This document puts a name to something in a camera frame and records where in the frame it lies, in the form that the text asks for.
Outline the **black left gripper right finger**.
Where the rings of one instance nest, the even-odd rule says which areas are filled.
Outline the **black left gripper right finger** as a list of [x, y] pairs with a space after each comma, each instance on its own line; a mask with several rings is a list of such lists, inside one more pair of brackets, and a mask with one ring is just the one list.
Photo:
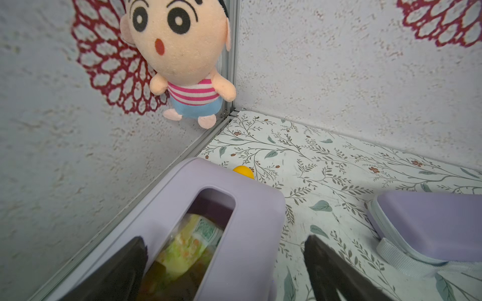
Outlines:
[[303, 255], [317, 301], [390, 300], [317, 236], [307, 238]]

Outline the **Shin-chan plush doll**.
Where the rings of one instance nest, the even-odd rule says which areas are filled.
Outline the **Shin-chan plush doll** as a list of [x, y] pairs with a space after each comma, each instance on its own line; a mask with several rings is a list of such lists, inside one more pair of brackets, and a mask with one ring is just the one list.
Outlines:
[[222, 52], [231, 49], [223, 1], [126, 1], [120, 32], [154, 70], [151, 93], [169, 94], [171, 108], [163, 112], [165, 118], [195, 119], [210, 129], [223, 102], [235, 100], [235, 86], [217, 71]]

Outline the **purple pencil case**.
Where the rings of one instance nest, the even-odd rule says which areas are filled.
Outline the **purple pencil case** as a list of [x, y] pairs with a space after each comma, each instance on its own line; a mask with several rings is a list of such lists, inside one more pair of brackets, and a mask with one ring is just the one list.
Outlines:
[[405, 275], [481, 271], [481, 196], [390, 191], [367, 205], [377, 253]]

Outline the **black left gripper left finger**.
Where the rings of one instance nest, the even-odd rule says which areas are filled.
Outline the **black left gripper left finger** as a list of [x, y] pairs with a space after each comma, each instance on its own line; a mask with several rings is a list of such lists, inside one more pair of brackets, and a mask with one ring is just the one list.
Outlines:
[[147, 261], [148, 248], [144, 240], [141, 237], [134, 237], [60, 300], [136, 300]]

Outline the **purple tissue box holder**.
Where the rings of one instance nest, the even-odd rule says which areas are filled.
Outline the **purple tissue box holder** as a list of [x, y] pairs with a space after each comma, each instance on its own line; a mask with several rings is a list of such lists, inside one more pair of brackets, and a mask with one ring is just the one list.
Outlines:
[[194, 213], [224, 230], [195, 300], [271, 300], [284, 212], [277, 189], [202, 158], [186, 159], [47, 298], [60, 300], [134, 237], [148, 248], [145, 275], [184, 215]]

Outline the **small yellow ball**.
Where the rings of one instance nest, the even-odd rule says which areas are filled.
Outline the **small yellow ball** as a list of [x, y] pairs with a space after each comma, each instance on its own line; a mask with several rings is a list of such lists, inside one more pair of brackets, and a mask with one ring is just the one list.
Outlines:
[[250, 179], [255, 179], [254, 172], [251, 170], [251, 168], [248, 168], [247, 166], [237, 166], [233, 169], [233, 171]]

